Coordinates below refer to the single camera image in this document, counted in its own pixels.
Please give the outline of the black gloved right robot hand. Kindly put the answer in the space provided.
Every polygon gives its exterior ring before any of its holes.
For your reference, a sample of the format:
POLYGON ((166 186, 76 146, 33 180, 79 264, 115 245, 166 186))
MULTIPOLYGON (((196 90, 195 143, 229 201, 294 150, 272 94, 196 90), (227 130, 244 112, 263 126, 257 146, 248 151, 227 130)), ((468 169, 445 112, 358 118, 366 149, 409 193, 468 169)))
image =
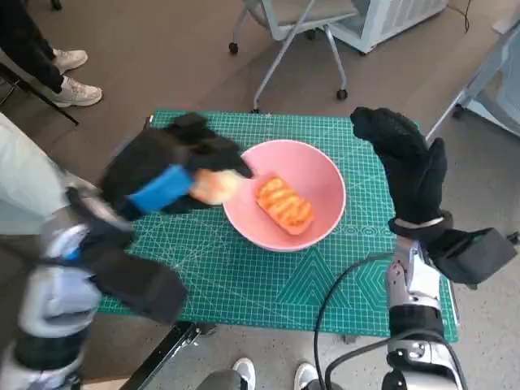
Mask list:
POLYGON ((429 145, 415 122, 388 108, 360 106, 350 119, 354 136, 369 142, 383 164, 396 218, 417 225, 441 218, 444 141, 429 145))

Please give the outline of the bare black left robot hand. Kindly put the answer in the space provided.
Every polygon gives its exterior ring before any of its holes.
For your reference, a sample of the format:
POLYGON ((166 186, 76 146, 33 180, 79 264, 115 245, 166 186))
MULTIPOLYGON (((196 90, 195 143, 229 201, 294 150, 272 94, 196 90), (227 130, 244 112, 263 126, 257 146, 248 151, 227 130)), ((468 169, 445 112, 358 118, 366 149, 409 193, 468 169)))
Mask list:
POLYGON ((198 113, 175 118, 165 128, 146 124, 119 150, 103 172, 102 199, 134 221, 155 211, 186 214, 214 202, 196 195, 202 172, 233 171, 250 179, 252 170, 233 140, 209 129, 198 113))

